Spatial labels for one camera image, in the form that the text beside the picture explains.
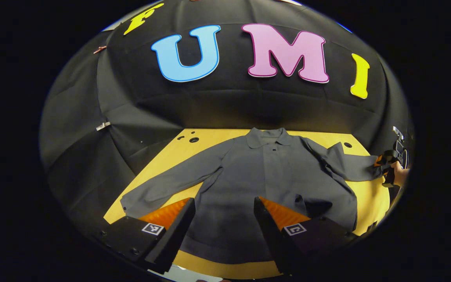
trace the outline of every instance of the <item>shirt placket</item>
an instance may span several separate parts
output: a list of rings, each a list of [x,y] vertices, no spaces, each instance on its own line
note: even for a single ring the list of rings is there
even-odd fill
[[[267,199],[275,199],[281,191],[283,180],[283,166],[279,154],[279,144],[266,144],[263,146],[265,196]]]

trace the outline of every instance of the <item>orange gripper pad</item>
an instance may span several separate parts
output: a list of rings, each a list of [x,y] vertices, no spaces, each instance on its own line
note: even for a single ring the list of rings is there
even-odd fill
[[[182,210],[184,205],[186,205],[189,199],[190,198],[186,198],[161,209],[157,209],[149,214],[146,214],[145,216],[142,216],[139,219],[148,223],[154,223],[164,226],[164,228],[168,230],[170,228],[170,225],[173,223],[175,218],[177,218],[177,215]]]
[[[280,204],[274,203],[273,201],[269,201],[262,197],[259,198],[265,208],[271,214],[272,219],[274,219],[274,222],[276,223],[280,231],[285,226],[293,225],[311,219],[287,207],[283,207]]]
[[[382,155],[380,155],[378,158],[377,158],[377,161],[375,161],[375,163],[374,163],[374,167],[377,167],[377,166],[381,166],[381,164],[379,164],[379,162],[381,161],[381,159],[382,159]]]

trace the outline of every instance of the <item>shirt collar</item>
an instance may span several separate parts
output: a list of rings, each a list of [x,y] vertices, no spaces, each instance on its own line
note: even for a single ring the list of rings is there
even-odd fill
[[[265,131],[258,130],[254,127],[248,132],[246,137],[248,146],[252,149],[267,144],[267,141],[263,140],[261,137],[278,137],[278,139],[276,139],[276,143],[279,143],[284,146],[290,146],[290,144],[292,143],[291,142],[292,136],[288,134],[283,127],[278,128],[277,130],[265,130]]]

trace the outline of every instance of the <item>gray shirt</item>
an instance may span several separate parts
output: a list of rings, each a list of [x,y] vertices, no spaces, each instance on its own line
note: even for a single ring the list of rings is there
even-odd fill
[[[376,156],[344,154],[284,128],[229,139],[190,157],[125,194],[127,216],[141,217],[173,194],[203,182],[196,214],[180,249],[223,264],[269,261],[272,257],[254,216],[262,196],[309,217],[324,215],[356,228],[356,195],[344,180],[381,177]]]

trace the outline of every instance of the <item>shirt sleeve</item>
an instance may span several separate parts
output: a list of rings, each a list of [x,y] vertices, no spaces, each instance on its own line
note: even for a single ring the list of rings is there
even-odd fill
[[[222,159],[233,144],[234,139],[229,139],[203,150],[126,193],[121,205],[127,216],[144,216],[161,207],[173,194],[213,175],[222,167]]]
[[[382,176],[383,167],[374,166],[378,158],[376,155],[347,155],[341,142],[327,149],[311,139],[304,140],[315,157],[344,180],[370,181]]]

